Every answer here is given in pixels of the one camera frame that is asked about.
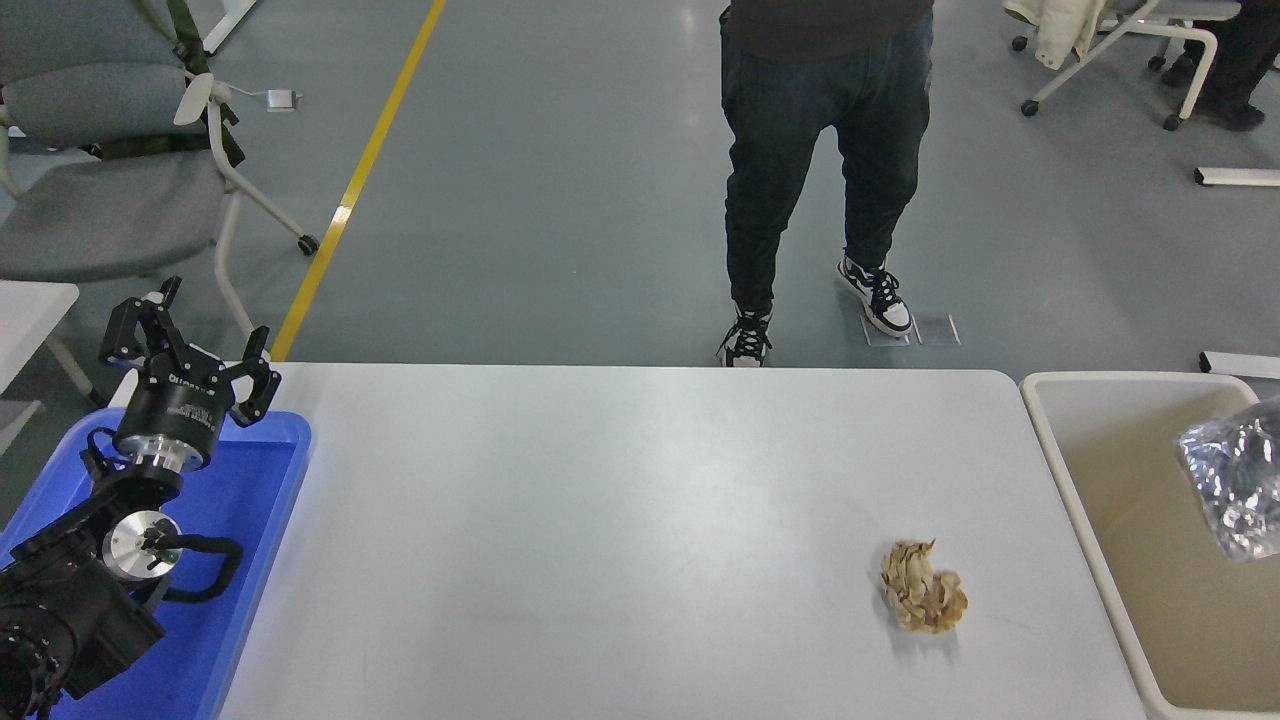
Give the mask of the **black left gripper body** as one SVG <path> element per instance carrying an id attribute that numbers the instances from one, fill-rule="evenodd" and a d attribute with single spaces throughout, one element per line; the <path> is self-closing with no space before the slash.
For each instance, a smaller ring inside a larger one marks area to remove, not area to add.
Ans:
<path id="1" fill-rule="evenodd" d="M 225 361 L 201 348 L 186 360 L 170 352 L 145 360 L 114 448 L 137 454 L 145 439 L 163 436 L 210 455 L 233 398 L 225 372 Z"/>

